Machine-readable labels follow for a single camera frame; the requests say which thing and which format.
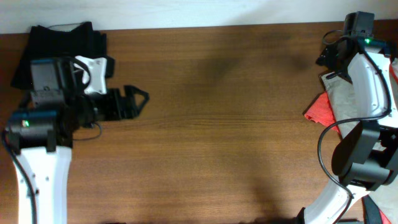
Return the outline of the black shorts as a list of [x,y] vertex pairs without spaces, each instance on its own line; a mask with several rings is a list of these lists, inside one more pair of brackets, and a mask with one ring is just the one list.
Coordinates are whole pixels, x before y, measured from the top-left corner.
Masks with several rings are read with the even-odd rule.
[[107,59],[106,78],[114,76],[115,59],[108,55],[107,35],[93,29],[91,22],[84,22],[71,31],[57,31],[44,26],[33,26],[28,43],[16,68],[11,86],[20,90],[33,88],[30,61],[52,57]]

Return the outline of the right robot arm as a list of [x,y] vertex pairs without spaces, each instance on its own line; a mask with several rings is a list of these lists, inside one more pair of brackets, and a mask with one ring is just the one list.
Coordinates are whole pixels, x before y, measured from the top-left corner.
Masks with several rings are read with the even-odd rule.
[[390,47],[370,37],[342,36],[329,43],[325,53],[321,62],[343,65],[353,84],[358,112],[321,133],[317,156],[324,167],[322,139],[326,133],[341,124],[354,124],[333,152],[332,170],[323,168],[328,184],[311,205],[301,209],[296,223],[338,223],[358,200],[397,177],[397,106],[389,72]]

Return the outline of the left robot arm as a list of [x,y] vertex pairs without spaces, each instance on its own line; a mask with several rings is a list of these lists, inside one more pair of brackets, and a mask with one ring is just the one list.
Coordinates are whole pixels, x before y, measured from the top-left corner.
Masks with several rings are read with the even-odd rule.
[[66,223],[73,133],[101,121],[138,117],[148,92],[126,85],[104,95],[65,90],[28,91],[1,133],[16,168],[19,223]]

